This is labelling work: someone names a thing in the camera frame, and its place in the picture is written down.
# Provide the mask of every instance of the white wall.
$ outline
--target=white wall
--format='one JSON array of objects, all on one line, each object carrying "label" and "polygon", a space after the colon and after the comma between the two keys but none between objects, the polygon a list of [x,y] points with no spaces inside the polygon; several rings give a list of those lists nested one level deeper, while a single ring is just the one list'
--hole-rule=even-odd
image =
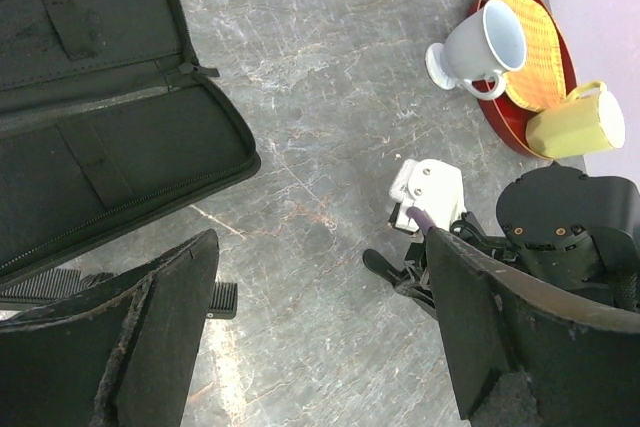
[{"label": "white wall", "polygon": [[603,80],[625,115],[627,140],[585,157],[591,175],[620,175],[640,186],[640,0],[551,0],[578,82]]}]

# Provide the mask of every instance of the zipper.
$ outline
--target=zipper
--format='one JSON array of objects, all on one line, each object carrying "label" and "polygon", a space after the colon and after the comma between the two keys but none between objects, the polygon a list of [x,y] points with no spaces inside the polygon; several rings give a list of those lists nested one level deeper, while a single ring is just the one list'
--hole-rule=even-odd
[{"label": "zipper", "polygon": [[184,35],[182,35],[183,37],[182,41],[189,54],[188,58],[185,59],[186,63],[189,63],[194,67],[199,67],[198,56],[196,55],[196,51],[193,48],[193,44],[191,43],[191,34],[189,32],[189,24],[187,23],[187,16],[184,14],[184,9],[182,8],[182,2],[180,2],[180,0],[173,0],[171,4],[173,4],[171,5],[173,10],[178,13],[178,15],[180,16],[180,20],[182,20],[182,27],[184,28]]},{"label": "zipper", "polygon": [[181,64],[178,70],[182,75],[196,73],[206,75],[207,77],[220,77],[220,71],[215,67],[202,67],[201,65],[195,65],[191,62]]},{"label": "zipper", "polygon": [[26,252],[23,252],[22,254],[20,254],[20,255],[14,257],[13,259],[5,262],[4,264],[0,265],[0,272],[2,272],[7,267],[15,264],[16,262],[24,260],[27,257],[30,257],[31,255],[35,254],[39,250],[42,250],[45,247],[48,247],[49,245],[55,244],[56,242],[59,242],[60,240],[64,239],[65,237],[68,237],[71,234],[79,232],[82,229],[84,229],[86,227],[89,227],[90,225],[95,224],[96,222],[99,222],[100,220],[103,220],[103,219],[105,219],[107,217],[110,217],[110,216],[112,216],[114,214],[122,212],[122,211],[124,211],[126,209],[129,209],[131,207],[135,207],[136,205],[142,204],[142,203],[147,202],[148,200],[151,200],[151,199],[153,199],[155,197],[158,197],[158,196],[163,195],[163,194],[167,194],[169,192],[172,192],[174,190],[180,189],[182,187],[186,187],[188,185],[191,185],[191,184],[194,184],[194,183],[197,183],[197,182],[201,182],[203,180],[210,179],[211,177],[216,177],[216,176],[221,176],[221,175],[224,175],[224,174],[229,174],[229,173],[231,173],[233,171],[236,171],[236,170],[238,170],[238,171],[243,170],[245,167],[247,167],[248,165],[252,164],[253,162],[254,162],[254,159],[251,158],[251,159],[247,160],[246,162],[243,162],[241,165],[237,165],[237,166],[231,167],[229,169],[220,170],[218,172],[214,172],[214,173],[211,173],[211,174],[204,174],[204,175],[201,175],[201,176],[196,177],[194,179],[186,180],[184,182],[180,182],[178,184],[174,184],[174,185],[172,185],[170,187],[165,187],[164,189],[160,189],[160,190],[158,190],[156,192],[153,192],[151,194],[147,194],[147,195],[145,195],[143,197],[139,197],[139,198],[137,198],[135,200],[127,202],[126,204],[122,204],[122,205],[120,205],[120,206],[118,206],[118,207],[116,207],[114,209],[108,210],[108,211],[104,212],[103,214],[100,214],[99,216],[94,217],[91,220],[88,220],[88,221],[86,221],[86,222],[84,222],[84,223],[82,223],[80,225],[77,225],[73,229],[67,230],[64,233],[59,234],[56,237],[53,237],[53,238],[49,239],[47,242],[45,242],[43,244],[40,244],[40,245],[38,245],[36,247],[33,247],[32,249],[29,249]]}]

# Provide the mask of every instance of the zipper pull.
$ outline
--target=zipper pull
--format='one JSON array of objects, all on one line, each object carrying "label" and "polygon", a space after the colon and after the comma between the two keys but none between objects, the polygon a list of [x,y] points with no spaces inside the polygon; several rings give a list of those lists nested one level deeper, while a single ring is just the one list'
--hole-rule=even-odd
[{"label": "zipper pull", "polygon": [[201,65],[195,65],[191,62],[185,62],[180,67],[178,67],[178,70],[183,75],[196,72],[198,74],[206,75],[207,77],[220,77],[220,71],[218,69],[202,67]]}]

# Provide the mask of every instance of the case strap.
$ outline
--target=case strap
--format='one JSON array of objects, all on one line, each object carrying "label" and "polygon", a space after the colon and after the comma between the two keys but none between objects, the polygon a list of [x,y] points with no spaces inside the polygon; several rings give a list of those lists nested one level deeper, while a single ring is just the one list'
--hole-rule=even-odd
[{"label": "case strap", "polygon": [[42,0],[42,3],[69,60],[96,55],[96,35],[92,32],[86,12],[71,0]]},{"label": "case strap", "polygon": [[69,120],[60,122],[57,126],[106,209],[113,209],[134,198],[133,190],[109,158],[91,124],[84,120]]}]

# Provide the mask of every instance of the mug handle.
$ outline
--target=mug handle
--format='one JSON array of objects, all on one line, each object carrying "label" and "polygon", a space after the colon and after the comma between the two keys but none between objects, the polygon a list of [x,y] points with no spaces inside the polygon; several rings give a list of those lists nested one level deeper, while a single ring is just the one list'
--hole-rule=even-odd
[{"label": "mug handle", "polygon": [[499,70],[494,70],[489,74],[489,81],[493,80],[495,84],[489,92],[480,92],[476,89],[470,80],[462,80],[462,86],[467,89],[471,95],[480,100],[494,100],[504,94],[507,89],[507,79],[504,78]]},{"label": "mug handle", "polygon": [[594,80],[594,81],[591,81],[591,82],[587,82],[584,85],[579,85],[578,87],[573,89],[569,93],[569,95],[567,95],[567,98],[564,99],[564,101],[565,102],[571,102],[572,100],[576,100],[578,97],[584,95],[585,93],[587,93],[587,92],[589,92],[590,90],[593,90],[593,89],[598,89],[599,92],[606,92],[607,91],[607,84],[605,84],[601,80]]}]

